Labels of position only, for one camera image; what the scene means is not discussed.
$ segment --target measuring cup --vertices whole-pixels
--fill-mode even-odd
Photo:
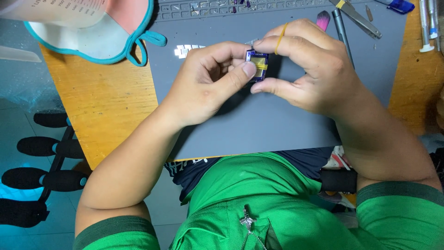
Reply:
[[[85,28],[104,15],[108,0],[0,0],[0,18]]]

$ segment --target person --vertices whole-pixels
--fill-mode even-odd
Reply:
[[[282,30],[270,30],[254,49],[273,53],[277,46],[306,74],[294,82],[266,78],[251,93],[277,95],[336,122],[358,173],[359,226],[348,229],[309,201],[331,148],[252,153],[172,172],[202,163],[198,174],[180,180],[188,216],[170,249],[444,249],[444,197],[422,144],[361,83],[342,42],[306,19],[288,23],[279,43]],[[248,49],[222,42],[188,52],[162,103],[90,176],[77,209],[75,250],[159,249],[143,200],[181,130],[212,117],[255,74],[245,62]]]

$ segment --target hand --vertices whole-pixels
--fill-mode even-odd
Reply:
[[[254,49],[274,53],[282,29],[283,25],[270,30],[254,43]],[[365,89],[344,43],[328,36],[310,20],[288,23],[277,52],[307,73],[294,82],[266,78],[251,87],[252,93],[273,93],[294,106],[332,117],[350,105],[349,100],[355,98],[357,91]]]
[[[181,127],[203,123],[256,74],[245,61],[251,46],[222,42],[190,50],[159,108],[174,113]]]

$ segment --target silver cross pendant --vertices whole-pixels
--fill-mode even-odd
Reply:
[[[256,219],[250,218],[250,216],[248,215],[248,211],[247,211],[247,205],[244,206],[244,218],[240,219],[239,222],[242,225],[246,225],[248,232],[251,232],[251,224],[253,222],[256,222]]]

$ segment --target wooden desk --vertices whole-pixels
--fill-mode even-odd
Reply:
[[[418,6],[418,0],[412,1]],[[408,15],[390,112],[415,134],[437,131],[434,103],[444,82],[440,52],[422,47],[419,8]],[[157,106],[150,66],[98,65],[41,46],[85,156],[94,169]]]

